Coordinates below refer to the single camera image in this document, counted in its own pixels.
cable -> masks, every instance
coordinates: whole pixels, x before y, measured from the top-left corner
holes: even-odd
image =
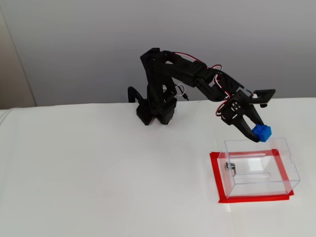
[[[179,88],[179,90],[181,91],[181,95],[175,95],[175,96],[182,96],[184,99],[186,99],[187,101],[189,101],[189,98],[188,98],[188,96],[187,96],[187,94],[186,94],[186,88],[184,87],[184,85],[182,85],[182,84],[174,84],[175,86],[176,86],[176,88]]]
[[[214,65],[212,68],[214,69],[214,68],[216,68],[216,67],[221,67],[220,71],[222,71],[222,69],[223,69],[223,66],[220,65],[220,64],[216,64],[216,65]],[[231,98],[231,95],[230,95],[227,91],[223,90],[223,87],[218,83],[217,76],[218,76],[218,75],[216,74],[215,77],[214,77],[214,79],[213,79],[213,82],[216,83],[216,84],[219,86],[219,88],[221,88],[221,90],[222,90],[225,94],[227,94],[227,97],[226,97],[227,99],[224,100],[224,102],[217,108],[217,110],[216,110],[216,112],[215,112],[216,116],[220,117],[221,114],[219,114],[218,111],[227,103],[227,101],[229,101],[229,99]]]
[[[186,93],[186,88],[185,88],[184,85],[182,85],[182,84],[177,84],[177,85],[176,85],[176,88],[177,88],[177,87],[180,89],[180,91],[181,91],[182,94],[181,94],[181,95],[175,95],[175,96],[183,96],[184,93]]]
[[[237,83],[242,89],[248,91],[250,94],[253,95],[253,93],[252,93],[250,90],[248,90],[246,87],[244,87],[244,86],[243,86],[242,84],[240,84],[238,81],[236,81],[236,80],[235,80],[234,78],[232,78],[230,75],[228,75],[228,74],[226,74],[226,73],[224,73],[223,71],[218,70],[218,69],[214,69],[214,70],[218,71],[220,74],[224,75],[225,77],[227,77],[227,78],[233,80],[233,81],[234,81],[235,83]]]
[[[203,63],[201,60],[199,60],[199,59],[197,59],[197,58],[195,58],[195,57],[193,57],[193,56],[191,56],[191,55],[189,55],[189,54],[187,54],[187,53],[180,53],[180,52],[173,52],[173,53],[178,54],[178,55],[184,55],[184,56],[187,56],[187,57],[189,57],[189,58],[192,58],[192,59],[194,59],[194,60],[196,60],[196,61],[198,61],[198,62],[200,62],[200,63]]]

red wire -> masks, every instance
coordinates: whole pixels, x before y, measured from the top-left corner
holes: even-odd
[[[194,59],[194,60],[196,60],[196,61],[198,61],[198,62],[200,62],[200,63],[203,63],[201,60],[199,60],[199,59],[197,59],[197,58],[195,58],[195,57],[193,57],[193,56],[191,56],[191,55],[189,55],[189,54],[187,54],[187,53],[180,53],[180,52],[174,52],[174,53],[175,53],[175,54],[178,54],[178,55],[187,56],[187,57],[192,58],[192,59]]]

metal screw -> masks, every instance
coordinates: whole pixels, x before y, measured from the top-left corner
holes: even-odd
[[[229,164],[228,162],[226,162],[226,163],[225,163],[225,170],[228,171],[228,170],[230,170],[230,169],[233,169],[233,170],[236,169],[235,163],[230,163],[230,164]]]

white wire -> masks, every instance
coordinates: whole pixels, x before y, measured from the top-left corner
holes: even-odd
[[[183,96],[184,93],[186,93],[186,88],[185,88],[184,85],[182,85],[182,84],[177,84],[177,85],[176,85],[176,89],[177,89],[177,87],[179,87],[180,85],[183,87],[183,93],[182,93],[181,95],[175,95],[175,96]]]

clear plastic box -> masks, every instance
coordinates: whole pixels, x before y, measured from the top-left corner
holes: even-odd
[[[287,195],[300,177],[285,139],[225,141],[218,164],[227,198]]]

